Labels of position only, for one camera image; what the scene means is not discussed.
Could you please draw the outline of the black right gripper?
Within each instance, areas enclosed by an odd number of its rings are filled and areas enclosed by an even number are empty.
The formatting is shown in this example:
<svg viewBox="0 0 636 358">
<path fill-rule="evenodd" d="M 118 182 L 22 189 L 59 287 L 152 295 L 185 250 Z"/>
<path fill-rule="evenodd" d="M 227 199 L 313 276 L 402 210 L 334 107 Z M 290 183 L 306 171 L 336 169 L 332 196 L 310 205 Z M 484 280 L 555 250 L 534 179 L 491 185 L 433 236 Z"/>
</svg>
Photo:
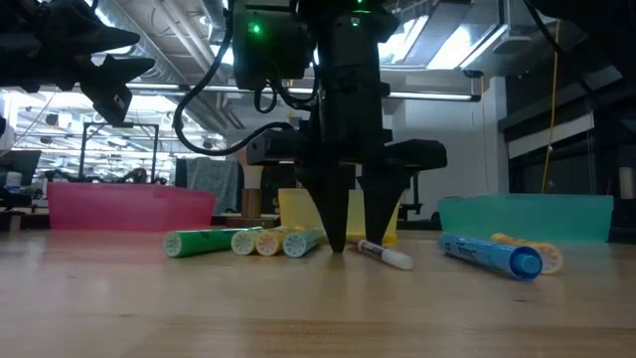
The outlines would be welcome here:
<svg viewBox="0 0 636 358">
<path fill-rule="evenodd" d="M 380 79 L 378 44 L 396 29 L 393 15 L 314 12 L 306 26 L 318 48 L 316 94 L 310 101 L 293 97 L 280 80 L 286 73 L 280 60 L 272 62 L 268 81 L 288 104 L 310 110 L 310 119 L 297 130 L 268 129 L 258 135 L 247 147 L 246 160 L 304 165 L 296 168 L 296 176 L 317 208 L 334 253 L 344 251 L 356 173 L 354 165 L 338 164 L 361 165 L 366 239 L 380 245 L 412 171 L 445 167 L 446 149 L 435 140 L 393 143 L 383 127 L 382 100 L 390 87 Z"/>
</svg>

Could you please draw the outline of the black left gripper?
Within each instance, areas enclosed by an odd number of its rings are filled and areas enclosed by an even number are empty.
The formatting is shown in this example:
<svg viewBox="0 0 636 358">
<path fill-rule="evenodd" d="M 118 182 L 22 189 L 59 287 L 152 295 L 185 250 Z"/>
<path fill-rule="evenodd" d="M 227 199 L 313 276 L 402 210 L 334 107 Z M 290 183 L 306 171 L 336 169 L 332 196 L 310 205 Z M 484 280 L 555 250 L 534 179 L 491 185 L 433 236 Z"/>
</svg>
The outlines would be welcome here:
<svg viewBox="0 0 636 358">
<path fill-rule="evenodd" d="M 14 86 L 27 92 L 55 85 L 63 91 L 76 83 L 93 108 L 110 124 L 122 123 L 132 101 L 127 84 L 155 66 L 149 58 L 105 56 L 80 73 L 80 55 L 137 44 L 140 36 L 104 24 L 82 0 L 15 1 L 18 45 L 14 59 Z"/>
</svg>

